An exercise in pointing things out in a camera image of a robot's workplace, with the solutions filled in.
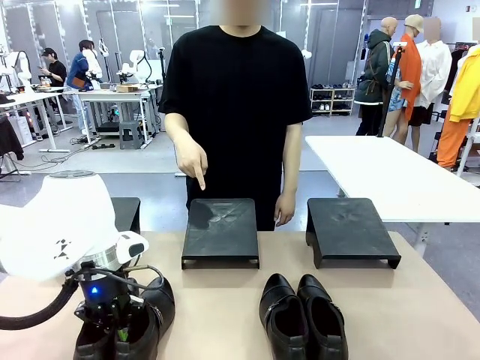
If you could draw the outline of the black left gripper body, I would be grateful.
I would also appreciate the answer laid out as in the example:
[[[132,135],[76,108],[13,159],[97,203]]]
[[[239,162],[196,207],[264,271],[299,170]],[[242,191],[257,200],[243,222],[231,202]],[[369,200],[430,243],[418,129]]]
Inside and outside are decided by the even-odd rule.
[[[118,302],[118,317],[121,308],[129,301],[130,291],[125,282],[114,276],[127,280],[125,265],[117,270],[98,268],[93,262],[82,262],[76,279],[87,304]]]

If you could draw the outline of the black leather ankle shoe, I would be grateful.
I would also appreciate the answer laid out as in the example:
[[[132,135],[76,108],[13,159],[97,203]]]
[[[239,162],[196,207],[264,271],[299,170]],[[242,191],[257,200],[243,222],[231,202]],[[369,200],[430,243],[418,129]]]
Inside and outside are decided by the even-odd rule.
[[[98,325],[84,318],[78,311],[75,315],[83,324],[76,339],[73,360],[120,360],[116,351],[119,317],[111,316]]]
[[[176,305],[170,282],[156,277],[149,286],[159,289],[143,290],[139,297],[143,307],[133,315],[125,340],[114,340],[114,360],[156,360],[161,338],[172,325]]]

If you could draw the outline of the person's left forearm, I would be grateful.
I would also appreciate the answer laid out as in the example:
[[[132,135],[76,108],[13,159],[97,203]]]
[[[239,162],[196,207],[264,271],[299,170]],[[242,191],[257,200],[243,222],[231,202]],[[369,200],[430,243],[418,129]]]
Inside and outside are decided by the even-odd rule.
[[[302,123],[286,127],[283,147],[283,190],[282,194],[293,198],[299,181],[299,169],[302,156]]]

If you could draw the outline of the person's right forearm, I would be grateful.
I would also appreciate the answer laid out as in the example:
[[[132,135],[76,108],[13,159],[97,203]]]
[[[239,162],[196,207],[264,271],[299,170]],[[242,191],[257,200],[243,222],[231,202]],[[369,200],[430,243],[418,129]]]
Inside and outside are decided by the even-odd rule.
[[[198,145],[190,135],[188,123],[183,115],[174,112],[166,114],[165,127],[178,158],[191,160],[199,156]]]

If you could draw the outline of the black shoe stand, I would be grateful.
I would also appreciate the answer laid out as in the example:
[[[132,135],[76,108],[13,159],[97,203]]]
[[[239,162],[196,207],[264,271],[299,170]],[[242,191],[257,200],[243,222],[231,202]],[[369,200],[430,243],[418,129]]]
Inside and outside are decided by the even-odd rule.
[[[112,197],[111,200],[115,212],[116,229],[119,232],[132,231],[140,234],[140,198]]]
[[[373,202],[367,198],[310,198],[305,240],[318,269],[325,260],[385,261],[390,269],[396,269],[401,261]]]
[[[194,199],[181,255],[186,269],[258,269],[260,254],[252,199]]]

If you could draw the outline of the person in blue jacket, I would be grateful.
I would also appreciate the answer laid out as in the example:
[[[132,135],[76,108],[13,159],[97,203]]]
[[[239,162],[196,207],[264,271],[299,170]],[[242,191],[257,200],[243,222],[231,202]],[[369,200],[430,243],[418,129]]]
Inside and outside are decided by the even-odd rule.
[[[70,71],[67,75],[68,91],[91,91],[93,90],[92,81],[89,79],[89,63],[84,50],[93,50],[90,40],[81,40],[79,42],[79,52],[72,60]],[[83,136],[89,133],[90,120],[88,113],[84,110],[83,103],[77,95],[73,95],[73,105],[76,109],[78,127]]]

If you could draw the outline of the person with black cap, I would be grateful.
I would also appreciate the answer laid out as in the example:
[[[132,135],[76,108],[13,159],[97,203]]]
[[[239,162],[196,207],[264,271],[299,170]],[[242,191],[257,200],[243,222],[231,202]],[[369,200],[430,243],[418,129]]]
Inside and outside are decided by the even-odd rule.
[[[41,67],[40,72],[51,79],[53,87],[63,87],[67,78],[67,69],[64,64],[58,60],[55,50],[47,47],[41,53],[41,57],[48,67]]]

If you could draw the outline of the person in black T-shirt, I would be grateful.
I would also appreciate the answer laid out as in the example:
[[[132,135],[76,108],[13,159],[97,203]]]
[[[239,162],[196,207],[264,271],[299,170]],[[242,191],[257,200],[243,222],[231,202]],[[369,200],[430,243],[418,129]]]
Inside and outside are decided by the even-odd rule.
[[[271,0],[211,0],[211,24],[173,45],[160,110],[186,118],[206,153],[206,189],[186,176],[187,200],[252,199],[272,231],[284,184],[288,125],[312,116],[305,60],[266,28]]]

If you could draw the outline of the person's right hand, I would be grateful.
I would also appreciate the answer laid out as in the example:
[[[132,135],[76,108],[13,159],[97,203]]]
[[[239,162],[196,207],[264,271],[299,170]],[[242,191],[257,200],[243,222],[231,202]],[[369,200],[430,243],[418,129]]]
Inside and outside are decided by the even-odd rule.
[[[178,168],[187,176],[196,179],[202,191],[206,189],[205,175],[208,160],[203,148],[196,142],[182,143],[175,147]]]

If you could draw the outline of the person's left hand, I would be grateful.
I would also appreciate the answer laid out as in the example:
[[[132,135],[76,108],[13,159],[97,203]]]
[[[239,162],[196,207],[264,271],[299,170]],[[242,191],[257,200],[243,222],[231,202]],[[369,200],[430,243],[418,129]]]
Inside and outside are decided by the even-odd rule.
[[[277,199],[274,210],[274,222],[276,227],[288,224],[296,211],[296,193],[282,192]]]

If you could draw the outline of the grey plastic stool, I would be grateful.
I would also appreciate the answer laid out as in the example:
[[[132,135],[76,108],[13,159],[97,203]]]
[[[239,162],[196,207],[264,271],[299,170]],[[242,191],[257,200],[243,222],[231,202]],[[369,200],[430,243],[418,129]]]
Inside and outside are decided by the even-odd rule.
[[[119,124],[121,150],[137,150],[144,145],[144,136],[138,121],[123,121]]]

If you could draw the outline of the black leather buckle shoe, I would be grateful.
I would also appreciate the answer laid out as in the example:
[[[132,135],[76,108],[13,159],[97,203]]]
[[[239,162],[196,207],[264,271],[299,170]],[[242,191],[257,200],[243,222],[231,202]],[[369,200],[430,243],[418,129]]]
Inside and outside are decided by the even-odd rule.
[[[344,316],[323,285],[312,274],[304,274],[297,296],[309,331],[307,360],[349,360]]]
[[[308,324],[302,302],[282,274],[266,281],[259,301],[259,318],[273,360],[307,360]]]

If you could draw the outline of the black hanging garment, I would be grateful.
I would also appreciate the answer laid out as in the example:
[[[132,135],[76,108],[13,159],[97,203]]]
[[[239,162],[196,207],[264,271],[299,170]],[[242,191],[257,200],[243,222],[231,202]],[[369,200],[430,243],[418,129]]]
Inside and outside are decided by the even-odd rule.
[[[18,161],[24,159],[23,147],[8,120],[8,117],[3,115],[0,117],[0,157],[13,153],[16,155]]]

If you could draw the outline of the white lab workbench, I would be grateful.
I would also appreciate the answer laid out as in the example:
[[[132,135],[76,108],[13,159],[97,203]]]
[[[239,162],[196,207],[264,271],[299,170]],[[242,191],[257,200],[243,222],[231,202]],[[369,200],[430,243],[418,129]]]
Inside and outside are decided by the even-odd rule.
[[[33,128],[31,135],[32,141],[27,142],[23,147],[33,145],[44,140],[42,137],[44,133],[47,134],[49,145],[47,148],[41,148],[40,153],[60,153],[68,154],[71,151],[66,148],[58,148],[52,130],[52,125],[57,125],[58,120],[53,108],[51,107],[50,99],[53,99],[58,107],[61,127],[58,133],[63,133],[72,129],[72,126],[67,126],[62,106],[60,104],[60,94],[58,92],[29,92],[7,96],[8,100],[13,100],[11,103],[0,104],[1,116],[14,116],[16,119],[20,117],[21,112],[25,112],[26,119],[29,120]]]
[[[112,89],[78,91],[77,95],[88,113],[90,120],[88,142],[93,144],[101,136],[119,136],[121,122],[139,122],[144,136],[144,149],[160,132],[160,116],[157,111],[157,97],[161,93],[160,85],[149,87],[138,85],[141,90],[134,93],[117,93]]]

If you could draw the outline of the wooden shoe rack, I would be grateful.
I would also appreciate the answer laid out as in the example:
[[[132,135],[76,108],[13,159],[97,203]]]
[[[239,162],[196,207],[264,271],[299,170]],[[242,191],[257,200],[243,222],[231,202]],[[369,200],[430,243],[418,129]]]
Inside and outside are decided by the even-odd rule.
[[[353,110],[355,88],[348,84],[310,87],[310,107],[314,116],[349,116]]]

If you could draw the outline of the white side table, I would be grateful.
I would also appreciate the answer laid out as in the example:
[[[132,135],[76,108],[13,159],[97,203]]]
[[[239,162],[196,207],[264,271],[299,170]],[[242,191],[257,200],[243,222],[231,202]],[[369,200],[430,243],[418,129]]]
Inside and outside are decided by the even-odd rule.
[[[389,137],[306,136],[340,194],[368,198],[386,223],[412,224],[423,254],[434,224],[480,224],[480,189]]]

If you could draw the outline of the mannequin in dark green jacket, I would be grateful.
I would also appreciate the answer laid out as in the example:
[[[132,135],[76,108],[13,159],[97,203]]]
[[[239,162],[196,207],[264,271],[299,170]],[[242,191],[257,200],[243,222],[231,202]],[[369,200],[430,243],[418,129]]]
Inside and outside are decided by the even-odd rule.
[[[397,26],[395,18],[386,17],[367,40],[367,59],[354,98],[354,103],[360,106],[361,116],[356,136],[376,136],[379,133],[388,89],[386,74],[394,52],[391,40]]]

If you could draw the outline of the mannequin in orange top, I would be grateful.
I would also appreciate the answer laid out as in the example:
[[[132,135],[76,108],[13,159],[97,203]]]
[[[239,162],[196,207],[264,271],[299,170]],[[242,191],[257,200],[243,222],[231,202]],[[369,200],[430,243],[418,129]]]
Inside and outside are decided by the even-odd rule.
[[[423,32],[424,19],[418,14],[409,15],[404,20],[404,27],[401,45],[397,47],[387,73],[387,79],[394,79],[394,82],[383,130],[384,137],[393,135],[393,139],[402,145],[407,138],[415,100],[421,91],[422,60],[414,40]]]

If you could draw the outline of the mannequin in yellow and orange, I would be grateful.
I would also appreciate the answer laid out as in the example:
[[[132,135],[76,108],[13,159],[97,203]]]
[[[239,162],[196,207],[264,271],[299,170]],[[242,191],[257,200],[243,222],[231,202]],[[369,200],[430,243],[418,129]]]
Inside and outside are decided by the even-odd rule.
[[[437,149],[437,163],[446,170],[455,165],[470,123],[480,115],[480,43],[472,46],[457,66]]]

